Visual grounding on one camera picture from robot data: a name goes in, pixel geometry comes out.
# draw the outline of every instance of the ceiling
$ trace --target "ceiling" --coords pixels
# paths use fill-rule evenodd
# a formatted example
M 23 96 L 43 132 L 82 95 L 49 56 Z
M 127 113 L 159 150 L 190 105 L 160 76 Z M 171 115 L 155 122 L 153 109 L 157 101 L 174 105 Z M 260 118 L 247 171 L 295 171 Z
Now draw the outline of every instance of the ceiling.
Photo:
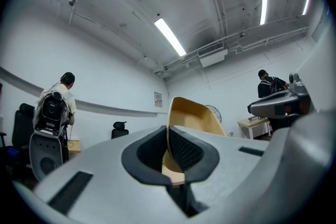
M 268 0 L 263 26 L 261 0 L 77 0 L 75 8 L 69 0 L 38 1 L 69 27 L 89 33 L 151 71 L 179 59 L 154 25 L 159 18 L 187 53 L 227 36 L 233 44 L 244 31 L 249 44 L 308 25 L 301 16 L 305 0 Z

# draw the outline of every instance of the fluorescent light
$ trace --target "fluorescent light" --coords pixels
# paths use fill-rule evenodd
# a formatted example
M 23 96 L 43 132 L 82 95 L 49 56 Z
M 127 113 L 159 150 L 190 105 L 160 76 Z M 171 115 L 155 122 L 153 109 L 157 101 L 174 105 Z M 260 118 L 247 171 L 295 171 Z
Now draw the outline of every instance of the fluorescent light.
M 267 0 L 261 0 L 260 25 L 263 25 L 266 21 L 266 12 L 267 12 Z
M 309 6 L 309 2 L 310 2 L 310 0 L 306 0 L 306 4 L 304 5 L 304 9 L 303 9 L 302 15 L 306 15 L 307 10 L 308 10 L 308 6 Z
M 174 33 L 170 30 L 169 26 L 166 24 L 164 19 L 159 19 L 155 23 L 156 27 L 161 31 L 161 33 L 168 39 L 170 44 L 174 47 L 177 51 L 178 55 L 183 56 L 185 55 L 185 50 L 183 49 L 180 42 L 175 37 Z

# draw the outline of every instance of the air conditioner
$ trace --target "air conditioner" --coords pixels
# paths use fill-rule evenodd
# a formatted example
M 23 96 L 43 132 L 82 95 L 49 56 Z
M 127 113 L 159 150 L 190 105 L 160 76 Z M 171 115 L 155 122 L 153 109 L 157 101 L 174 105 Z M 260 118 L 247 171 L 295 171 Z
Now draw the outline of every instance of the air conditioner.
M 227 53 L 228 50 L 224 49 L 224 44 L 222 42 L 213 44 L 197 52 L 203 67 L 208 67 L 214 63 L 223 61 Z

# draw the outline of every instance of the sign on wall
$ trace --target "sign on wall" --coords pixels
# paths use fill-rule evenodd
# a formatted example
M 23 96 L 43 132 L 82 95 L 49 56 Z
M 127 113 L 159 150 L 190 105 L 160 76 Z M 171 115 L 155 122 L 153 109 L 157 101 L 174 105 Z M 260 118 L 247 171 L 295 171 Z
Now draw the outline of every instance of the sign on wall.
M 154 102 L 157 108 L 162 107 L 162 94 L 154 92 Z

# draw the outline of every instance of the white shirt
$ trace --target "white shirt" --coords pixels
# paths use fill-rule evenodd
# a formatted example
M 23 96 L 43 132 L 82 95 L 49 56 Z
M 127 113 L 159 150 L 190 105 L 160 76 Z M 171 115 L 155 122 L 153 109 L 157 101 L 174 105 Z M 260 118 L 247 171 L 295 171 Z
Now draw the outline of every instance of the white shirt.
M 74 114 L 75 112 L 77 112 L 75 98 L 74 98 L 74 96 L 72 94 L 69 96 L 70 91 L 67 89 L 67 87 L 65 87 L 65 85 L 63 85 L 63 84 L 57 84 L 57 85 L 55 85 L 55 87 L 52 87 L 52 88 L 55 91 L 59 92 L 62 97 L 64 97 L 64 96 L 67 97 L 67 98 L 65 98 L 65 102 L 68 104 L 70 112 L 72 114 Z M 40 95 L 40 98 L 38 99 L 38 104 L 48 94 L 49 90 L 51 90 L 51 89 L 44 89 L 43 90 L 43 92 Z

